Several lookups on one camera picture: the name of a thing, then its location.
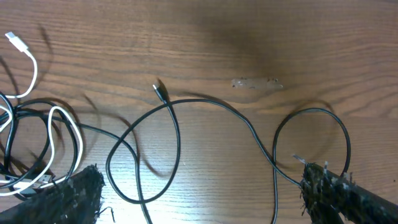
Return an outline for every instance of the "cable connector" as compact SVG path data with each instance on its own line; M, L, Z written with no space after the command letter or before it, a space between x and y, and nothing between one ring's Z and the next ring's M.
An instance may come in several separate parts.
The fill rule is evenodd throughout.
M153 84L156 95L163 103L167 103L169 98L167 96L166 89L161 85L160 81L156 80L155 84Z
M44 174L37 181L43 184L48 184L51 180L51 175Z
M25 52L28 47L27 45L19 38L18 36L14 35L13 32L8 32L6 34L8 40L16 47L20 52Z

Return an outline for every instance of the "wooden table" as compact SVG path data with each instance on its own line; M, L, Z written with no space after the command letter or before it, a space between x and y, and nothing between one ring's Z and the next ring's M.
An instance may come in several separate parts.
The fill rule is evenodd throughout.
M161 79L173 100L186 91L221 98L254 124L270 150L277 125L299 107L329 103L351 136L349 171L357 184L398 203L398 4L394 1L0 0L0 32L29 44L40 72L28 98L65 100L82 123L120 135L161 102ZM29 59L3 37L0 54L20 90L32 76ZM0 68L1 91L14 91ZM239 89L232 79L277 78L282 90ZM269 223L274 207L272 169L245 124L225 110L194 103L175 107L182 158L167 193L148 204L154 223ZM80 169L105 160L114 141L85 131ZM72 160L67 134L51 170L66 173ZM137 129L146 198L169 178L175 132L166 110ZM32 164L44 145L44 125L21 121L12 155ZM6 135L1 135L4 142ZM296 153L328 161L339 173L344 136L322 114L293 119L282 131L278 160L300 180ZM134 163L121 147L111 164L119 187L137 197ZM106 179L104 207L117 223L144 223L141 208L120 199ZM279 177L278 223L310 223L301 216L299 189ZM19 203L0 198L0 210ZM97 223L111 223L104 212Z

